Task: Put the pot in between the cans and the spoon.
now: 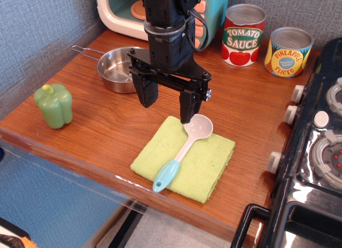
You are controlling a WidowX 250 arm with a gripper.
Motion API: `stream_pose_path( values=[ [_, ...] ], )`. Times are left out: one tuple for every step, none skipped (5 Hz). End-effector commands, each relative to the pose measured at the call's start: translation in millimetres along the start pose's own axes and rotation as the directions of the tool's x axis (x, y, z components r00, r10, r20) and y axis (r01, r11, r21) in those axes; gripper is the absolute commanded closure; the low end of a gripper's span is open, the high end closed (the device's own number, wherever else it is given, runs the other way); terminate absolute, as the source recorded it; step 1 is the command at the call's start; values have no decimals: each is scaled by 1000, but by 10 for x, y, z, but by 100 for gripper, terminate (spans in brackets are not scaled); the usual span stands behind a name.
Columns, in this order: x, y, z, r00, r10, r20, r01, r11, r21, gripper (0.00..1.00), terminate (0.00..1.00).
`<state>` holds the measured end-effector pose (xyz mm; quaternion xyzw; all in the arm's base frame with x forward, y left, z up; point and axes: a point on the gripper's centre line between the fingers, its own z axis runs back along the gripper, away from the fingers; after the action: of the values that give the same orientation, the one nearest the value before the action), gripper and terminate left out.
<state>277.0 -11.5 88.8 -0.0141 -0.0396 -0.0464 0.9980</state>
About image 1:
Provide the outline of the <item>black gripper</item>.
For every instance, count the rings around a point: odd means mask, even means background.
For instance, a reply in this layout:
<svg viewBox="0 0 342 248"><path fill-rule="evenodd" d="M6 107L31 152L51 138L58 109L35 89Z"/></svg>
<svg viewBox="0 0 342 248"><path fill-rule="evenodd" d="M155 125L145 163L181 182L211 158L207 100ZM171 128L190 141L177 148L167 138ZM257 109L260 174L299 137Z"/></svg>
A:
<svg viewBox="0 0 342 248"><path fill-rule="evenodd" d="M145 21L149 49L130 49L130 72L140 103L150 107L158 99L158 84L180 93L181 123L189 123L211 97L208 82L211 75L193 59L195 17L185 17L174 27L161 28ZM186 86L194 91L185 90Z"/></svg>

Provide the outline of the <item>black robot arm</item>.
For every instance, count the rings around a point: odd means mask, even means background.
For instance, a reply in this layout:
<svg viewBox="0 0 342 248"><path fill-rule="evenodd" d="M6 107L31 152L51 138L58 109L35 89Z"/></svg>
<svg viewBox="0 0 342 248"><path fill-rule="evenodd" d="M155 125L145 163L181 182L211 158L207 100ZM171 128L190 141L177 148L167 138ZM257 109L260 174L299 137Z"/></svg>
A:
<svg viewBox="0 0 342 248"><path fill-rule="evenodd" d="M211 97L211 74L198 65L193 54L195 20L205 22L195 11L200 0L142 0L148 35L148 49L131 48L130 73L140 103L151 106L162 85L180 93L181 123L189 123L201 103Z"/></svg>

